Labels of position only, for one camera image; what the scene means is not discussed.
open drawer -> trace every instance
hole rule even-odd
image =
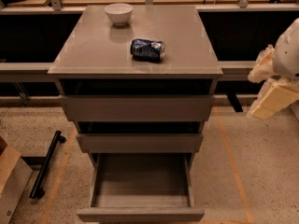
[[[199,221],[183,154],[101,154],[91,185],[86,222]]]

yellow tape line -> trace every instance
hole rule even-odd
[[[41,221],[40,221],[41,224],[47,224],[47,222],[49,220],[50,211],[52,209],[54,200],[56,198],[60,182],[61,182],[62,177],[64,175],[65,166],[67,165],[67,161],[68,161],[68,157],[69,157],[71,148],[75,143],[76,134],[77,134],[77,131],[74,127],[73,130],[72,130],[72,133],[67,138],[66,150],[65,150],[64,156],[62,158],[61,165],[60,165],[59,170],[58,170],[58,174],[56,175],[55,182],[54,182],[53,188],[51,190],[50,196],[47,200],[46,210],[45,210],[45,213],[44,213],[44,215],[43,215],[43,217],[41,218]]]
[[[250,208],[249,208],[249,202],[248,202],[248,199],[246,197],[246,193],[245,193],[240,175],[239,175],[239,173],[237,171],[237,168],[236,168],[236,165],[235,165],[235,159],[234,159],[234,155],[233,155],[233,152],[232,152],[232,148],[231,148],[230,142],[228,141],[226,132],[223,128],[222,120],[221,120],[221,117],[218,113],[218,108],[214,107],[213,111],[216,114],[217,122],[218,122],[218,125],[219,125],[219,128],[220,128],[220,131],[221,131],[222,140],[223,140],[223,143],[224,143],[224,146],[225,146],[226,154],[228,156],[229,162],[231,163],[231,167],[232,167],[234,178],[235,178],[235,183],[236,183],[239,195],[241,197],[243,207],[245,209],[247,222],[248,223],[254,223],[254,218],[253,218],[253,215],[252,215],[252,213],[250,211]]]
[[[251,224],[246,220],[206,220],[198,222],[198,224]]]

drawer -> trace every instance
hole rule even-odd
[[[59,79],[65,95],[205,95],[212,92],[213,81],[213,77]]]
[[[208,120],[212,96],[69,97],[61,96],[69,120],[196,121]]]
[[[98,155],[85,222],[199,221],[183,154]]]
[[[78,134],[82,152],[88,153],[194,153],[203,141],[200,133]]]
[[[200,133],[202,122],[77,122],[79,133]]]

gray cabinet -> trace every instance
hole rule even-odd
[[[199,221],[204,211],[195,206],[189,171],[221,76],[204,26],[195,7],[136,6],[130,23],[112,35],[115,29],[104,7],[87,7],[50,69],[94,166],[78,216]],[[130,57],[132,37],[123,36],[131,34],[162,39],[165,60]]]

concrete floor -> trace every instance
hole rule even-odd
[[[56,130],[67,142],[56,149],[44,181],[45,196],[29,199],[34,171],[11,224],[82,223],[93,172],[76,130],[53,101],[1,100],[0,135],[23,156],[44,156]],[[248,119],[230,106],[214,107],[192,167],[195,205],[204,224],[299,222],[299,121],[290,109],[269,120]]]

